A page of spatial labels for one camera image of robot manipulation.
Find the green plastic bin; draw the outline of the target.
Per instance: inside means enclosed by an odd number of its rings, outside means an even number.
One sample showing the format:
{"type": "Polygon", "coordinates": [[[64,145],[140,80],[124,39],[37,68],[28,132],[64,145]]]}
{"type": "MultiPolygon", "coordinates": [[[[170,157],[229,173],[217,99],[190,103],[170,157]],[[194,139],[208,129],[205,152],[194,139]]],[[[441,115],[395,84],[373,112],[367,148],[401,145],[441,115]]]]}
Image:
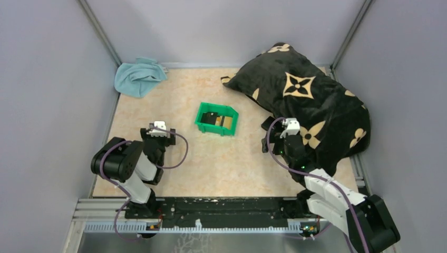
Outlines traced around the green plastic bin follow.
{"type": "Polygon", "coordinates": [[[227,105],[201,102],[195,124],[202,133],[234,136],[239,113],[227,105]]]}

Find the black card holder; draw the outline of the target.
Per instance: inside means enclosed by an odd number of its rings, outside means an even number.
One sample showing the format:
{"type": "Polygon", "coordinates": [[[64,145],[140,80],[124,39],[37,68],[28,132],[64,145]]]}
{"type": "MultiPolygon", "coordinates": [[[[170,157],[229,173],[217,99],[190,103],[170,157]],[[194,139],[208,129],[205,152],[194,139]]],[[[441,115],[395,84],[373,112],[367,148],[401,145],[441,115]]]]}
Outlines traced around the black card holder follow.
{"type": "Polygon", "coordinates": [[[219,115],[216,112],[206,112],[202,115],[201,122],[205,124],[216,125],[219,115]]]}

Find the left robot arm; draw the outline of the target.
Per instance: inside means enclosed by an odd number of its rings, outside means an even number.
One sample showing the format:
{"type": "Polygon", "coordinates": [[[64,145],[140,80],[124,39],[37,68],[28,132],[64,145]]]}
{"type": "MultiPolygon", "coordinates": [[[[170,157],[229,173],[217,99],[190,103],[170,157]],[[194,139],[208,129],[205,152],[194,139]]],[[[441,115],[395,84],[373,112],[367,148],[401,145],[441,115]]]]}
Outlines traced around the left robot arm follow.
{"type": "Polygon", "coordinates": [[[141,141],[113,137],[92,158],[91,171],[121,189],[130,199],[125,205],[127,219],[157,218],[161,213],[156,194],[163,176],[166,148],[176,144],[173,133],[157,134],[141,129],[141,141]]]}

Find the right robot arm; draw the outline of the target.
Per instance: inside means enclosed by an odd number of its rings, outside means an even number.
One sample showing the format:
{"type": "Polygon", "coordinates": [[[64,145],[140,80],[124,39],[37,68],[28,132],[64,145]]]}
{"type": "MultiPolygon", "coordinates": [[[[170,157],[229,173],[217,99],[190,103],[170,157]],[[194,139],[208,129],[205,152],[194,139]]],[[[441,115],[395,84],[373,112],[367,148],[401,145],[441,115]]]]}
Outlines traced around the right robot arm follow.
{"type": "Polygon", "coordinates": [[[309,195],[301,199],[312,214],[325,218],[338,228],[350,252],[384,252],[401,240],[401,234],[378,195],[352,191],[336,181],[324,169],[311,166],[291,168],[297,142],[304,128],[296,118],[268,117],[261,125],[266,130],[262,139],[264,153],[294,176],[298,176],[309,195]]]}

